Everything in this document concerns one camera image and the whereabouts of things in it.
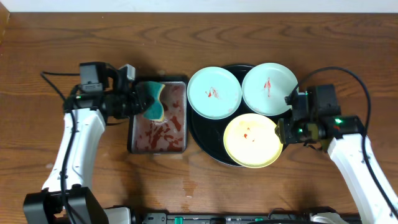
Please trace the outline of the yellow plate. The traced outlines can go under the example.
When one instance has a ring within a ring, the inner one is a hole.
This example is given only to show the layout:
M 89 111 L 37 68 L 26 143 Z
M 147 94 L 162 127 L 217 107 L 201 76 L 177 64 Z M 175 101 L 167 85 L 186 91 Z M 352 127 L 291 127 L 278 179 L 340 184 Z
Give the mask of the yellow plate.
M 257 169 L 271 165 L 283 149 L 275 128 L 275 122 L 260 114 L 248 113 L 235 117 L 223 134 L 227 155 L 247 168 Z

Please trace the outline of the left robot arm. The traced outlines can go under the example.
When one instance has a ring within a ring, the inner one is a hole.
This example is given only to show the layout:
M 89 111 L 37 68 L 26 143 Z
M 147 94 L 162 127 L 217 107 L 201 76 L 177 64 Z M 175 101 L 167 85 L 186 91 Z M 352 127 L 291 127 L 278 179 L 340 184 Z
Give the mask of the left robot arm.
M 28 223 L 134 223 L 128 207 L 103 208 L 91 191 L 98 144 L 110 117 L 130 118 L 153 98 L 134 84 L 136 69 L 81 64 L 80 83 L 62 95 L 64 130 L 55 164 L 42 190 L 25 196 Z

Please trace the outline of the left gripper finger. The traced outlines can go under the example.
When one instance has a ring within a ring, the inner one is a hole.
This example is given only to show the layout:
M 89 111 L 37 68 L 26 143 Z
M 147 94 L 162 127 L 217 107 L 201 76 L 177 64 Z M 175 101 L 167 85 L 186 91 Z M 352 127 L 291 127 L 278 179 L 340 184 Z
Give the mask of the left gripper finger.
M 153 104 L 153 97 L 150 95 L 138 95 L 134 103 L 134 114 L 143 113 Z
M 150 82 L 137 82 L 134 86 L 136 96 L 150 97 Z

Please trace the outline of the green yellow sponge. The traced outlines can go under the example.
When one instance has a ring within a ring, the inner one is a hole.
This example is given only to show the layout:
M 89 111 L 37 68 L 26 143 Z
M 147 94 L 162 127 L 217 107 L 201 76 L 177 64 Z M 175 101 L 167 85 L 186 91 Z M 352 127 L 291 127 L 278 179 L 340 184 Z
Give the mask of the green yellow sponge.
M 165 85 L 159 82 L 145 81 L 138 83 L 138 86 L 144 90 L 146 96 L 150 96 L 153 99 L 152 104 L 143 112 L 143 117 L 151 121 L 163 121 L 165 110 L 160 101 L 160 96 Z

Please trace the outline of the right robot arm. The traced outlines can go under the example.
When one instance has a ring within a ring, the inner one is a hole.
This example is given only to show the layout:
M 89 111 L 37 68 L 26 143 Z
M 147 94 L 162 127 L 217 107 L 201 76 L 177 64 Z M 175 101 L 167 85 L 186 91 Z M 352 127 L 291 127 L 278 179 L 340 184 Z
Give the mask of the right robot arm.
M 362 223 L 397 223 L 397 195 L 380 168 L 358 116 L 343 116 L 333 85 L 311 86 L 285 97 L 292 109 L 278 120 L 282 144 L 321 144 L 341 172 Z

